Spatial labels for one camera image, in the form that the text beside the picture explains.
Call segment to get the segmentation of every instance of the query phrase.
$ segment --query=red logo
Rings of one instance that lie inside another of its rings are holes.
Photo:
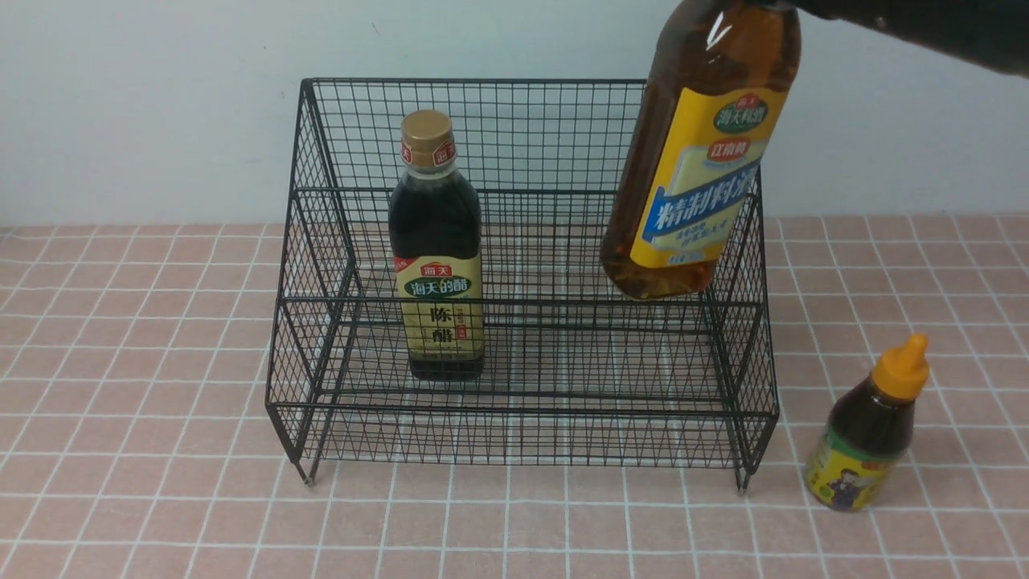
[[[750,150],[750,139],[747,137],[730,137],[715,141],[708,148],[708,158],[716,162],[726,162],[743,158]]]
[[[431,263],[422,265],[423,277],[452,277],[453,275],[454,267],[439,261],[432,261]]]
[[[760,104],[760,102],[761,99],[757,95],[749,93],[737,99],[736,108],[757,108],[757,105]]]
[[[432,152],[432,162],[436,167],[441,167],[453,160],[455,156],[457,156],[457,145],[454,144],[454,141],[447,141]]]

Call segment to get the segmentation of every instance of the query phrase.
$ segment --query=dark glass bottle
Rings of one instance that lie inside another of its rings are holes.
[[[406,172],[389,203],[397,292],[411,373],[423,381],[469,381],[483,373],[481,209],[458,170],[450,118],[420,110],[401,123]]]

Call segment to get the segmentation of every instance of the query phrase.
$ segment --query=tiled countertop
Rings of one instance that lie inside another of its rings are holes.
[[[583,467],[326,463],[307,488],[262,406],[281,226],[0,229],[0,576],[1029,574],[1029,215],[767,226],[783,419],[745,499]],[[913,329],[907,461],[867,512],[814,505],[832,401]]]

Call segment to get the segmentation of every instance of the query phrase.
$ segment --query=orange nozzle cap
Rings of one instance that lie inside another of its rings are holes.
[[[912,334],[904,346],[883,353],[872,371],[872,382],[891,398],[915,400],[929,381],[928,346],[924,334]]]

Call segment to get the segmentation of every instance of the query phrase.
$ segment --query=gold bottle cap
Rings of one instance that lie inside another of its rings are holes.
[[[454,126],[438,110],[412,112],[400,122],[400,156],[407,165],[433,169],[457,157]]]

